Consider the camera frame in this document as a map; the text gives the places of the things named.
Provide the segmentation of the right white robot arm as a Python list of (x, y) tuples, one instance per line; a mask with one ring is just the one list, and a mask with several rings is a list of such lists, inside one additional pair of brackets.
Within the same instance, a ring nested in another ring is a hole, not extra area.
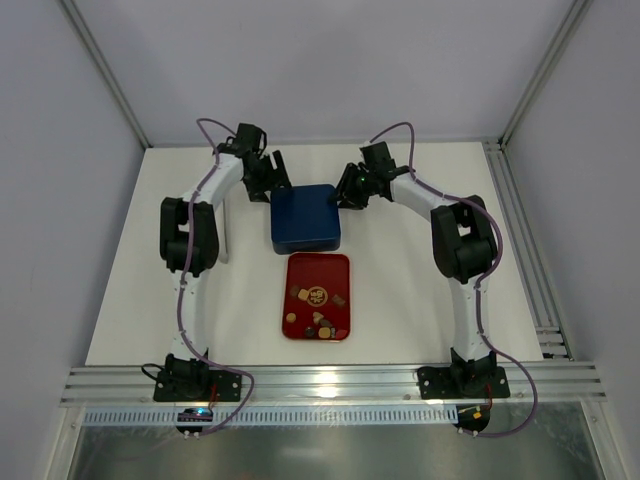
[(492, 217), (481, 197), (444, 192), (420, 179), (412, 166), (398, 166), (384, 142), (369, 143), (360, 153), (359, 163), (346, 165), (332, 200), (342, 209), (362, 210), (379, 196), (429, 222), (436, 267), (449, 280), (454, 341), (451, 364), (426, 369), (423, 384), (441, 382), (445, 394), (479, 397), (498, 373), (497, 354), (483, 325), (485, 281), (502, 253)]

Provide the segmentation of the red lacquer tray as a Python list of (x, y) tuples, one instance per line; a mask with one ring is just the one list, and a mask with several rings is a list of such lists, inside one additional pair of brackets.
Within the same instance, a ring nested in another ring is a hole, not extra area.
[[(292, 295), (293, 286), (309, 291), (306, 301)], [(342, 297), (346, 304), (335, 305), (331, 298)], [(323, 318), (315, 323), (313, 313), (320, 312)], [(286, 315), (296, 314), (296, 321), (289, 323)], [(305, 328), (314, 327), (313, 337), (305, 336)], [(318, 331), (322, 327), (331, 329), (331, 336), (322, 339)], [(344, 329), (348, 335), (336, 339), (336, 331)], [(352, 330), (351, 321), (351, 262), (343, 254), (331, 253), (295, 253), (287, 260), (281, 332), (285, 338), (301, 341), (341, 342), (346, 340)]]

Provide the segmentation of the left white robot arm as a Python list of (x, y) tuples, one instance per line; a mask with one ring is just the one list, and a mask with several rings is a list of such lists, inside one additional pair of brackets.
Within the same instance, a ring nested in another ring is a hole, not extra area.
[(209, 358), (204, 309), (209, 274), (221, 247), (216, 211), (243, 184), (249, 200), (265, 202), (291, 186), (280, 152), (267, 152), (267, 133), (240, 123), (233, 130), (211, 118), (196, 121), (212, 148), (210, 170), (186, 193), (160, 205), (159, 251), (176, 293), (177, 334), (155, 377), (156, 402), (238, 402), (251, 376)]

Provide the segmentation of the dark blue box lid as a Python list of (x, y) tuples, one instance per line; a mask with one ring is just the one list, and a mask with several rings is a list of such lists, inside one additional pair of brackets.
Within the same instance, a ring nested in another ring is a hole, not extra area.
[(330, 184), (275, 190), (270, 199), (273, 250), (280, 255), (337, 250), (341, 225), (334, 193)]

